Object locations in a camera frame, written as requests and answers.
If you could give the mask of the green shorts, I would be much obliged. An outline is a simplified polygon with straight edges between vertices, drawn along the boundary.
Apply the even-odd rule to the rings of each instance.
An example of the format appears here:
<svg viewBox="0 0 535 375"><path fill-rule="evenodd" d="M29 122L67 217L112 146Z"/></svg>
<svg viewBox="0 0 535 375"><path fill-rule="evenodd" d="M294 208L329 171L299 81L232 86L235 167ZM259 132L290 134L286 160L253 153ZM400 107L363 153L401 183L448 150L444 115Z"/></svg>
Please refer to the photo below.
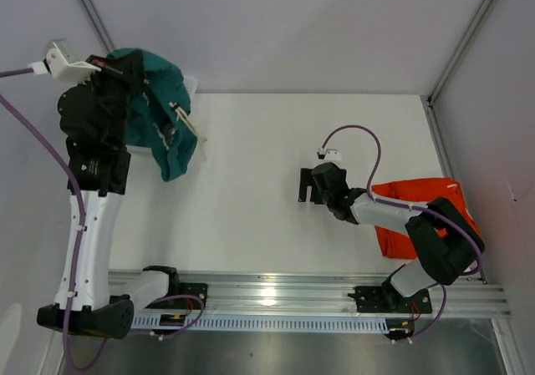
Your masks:
<svg viewBox="0 0 535 375"><path fill-rule="evenodd" d="M130 106L127 145L150 148L165 182L179 178L197 146L196 136L181 122L173 108L191 112L190 97L178 66L141 49L148 85Z"/></svg>

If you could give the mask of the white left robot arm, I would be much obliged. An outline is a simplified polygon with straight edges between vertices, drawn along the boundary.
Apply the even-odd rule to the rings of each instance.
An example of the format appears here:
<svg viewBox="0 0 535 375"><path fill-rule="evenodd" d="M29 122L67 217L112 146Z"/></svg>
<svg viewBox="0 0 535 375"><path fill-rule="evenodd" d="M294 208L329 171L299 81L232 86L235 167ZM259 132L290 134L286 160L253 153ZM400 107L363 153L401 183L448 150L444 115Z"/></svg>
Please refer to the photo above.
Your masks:
<svg viewBox="0 0 535 375"><path fill-rule="evenodd" d="M148 266L127 292L110 293L111 238L130 168L128 119L147 78L140 50L88 61L96 72L57 104L69 156L71 225L63 279L53 302L38 309L37 323L68 335L122 339L136 311L154 302L174 307L181 287L175 269Z"/></svg>

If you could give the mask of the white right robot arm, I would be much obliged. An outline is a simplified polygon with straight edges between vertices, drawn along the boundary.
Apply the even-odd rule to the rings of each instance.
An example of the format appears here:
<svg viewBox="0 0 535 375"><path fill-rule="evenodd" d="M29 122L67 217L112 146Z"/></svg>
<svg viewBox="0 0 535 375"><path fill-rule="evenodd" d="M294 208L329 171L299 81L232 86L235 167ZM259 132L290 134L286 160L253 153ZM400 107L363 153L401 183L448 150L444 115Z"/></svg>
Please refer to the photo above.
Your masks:
<svg viewBox="0 0 535 375"><path fill-rule="evenodd" d="M324 205L342 222L373 226L382 255L404 261L383 283L388 309L400 311L417 292L479 270L485 245L458 182L422 178L363 189L349 187L346 177L333 162L302 168L298 201Z"/></svg>

